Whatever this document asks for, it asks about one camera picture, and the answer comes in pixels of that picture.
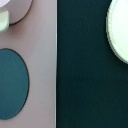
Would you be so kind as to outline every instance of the dark green surface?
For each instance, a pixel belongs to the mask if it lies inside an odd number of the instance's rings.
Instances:
[[[106,37],[111,0],[58,0],[57,128],[127,128],[128,65]]]
[[[0,50],[0,119],[10,119],[22,109],[29,88],[26,65],[12,50]]]

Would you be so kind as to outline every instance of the white plate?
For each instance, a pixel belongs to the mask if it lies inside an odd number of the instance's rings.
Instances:
[[[10,0],[6,3],[7,4],[4,5],[4,7],[10,12],[10,24],[13,24],[23,19],[27,14],[32,0]]]
[[[113,0],[107,17],[107,33],[115,55],[128,63],[128,1]]]
[[[5,6],[9,2],[10,2],[10,0],[0,0],[0,8]]]

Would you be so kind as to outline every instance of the round object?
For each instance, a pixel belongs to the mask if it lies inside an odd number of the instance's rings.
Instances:
[[[10,24],[14,24],[27,14],[31,6],[32,0],[1,0],[1,6],[6,8],[10,13]]]
[[[0,50],[0,119],[16,116],[29,90],[29,76],[23,59],[9,49]]]
[[[115,55],[128,63],[128,0],[113,0],[107,16],[107,34]]]

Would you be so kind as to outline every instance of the dark teal background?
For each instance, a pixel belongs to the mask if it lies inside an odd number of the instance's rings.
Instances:
[[[58,0],[57,128],[127,128],[128,65],[110,49],[111,0]]]

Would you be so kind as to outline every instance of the dark green circle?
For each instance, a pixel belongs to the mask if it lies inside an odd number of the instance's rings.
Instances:
[[[29,91],[25,62],[13,50],[0,50],[0,119],[16,116],[23,108]]]

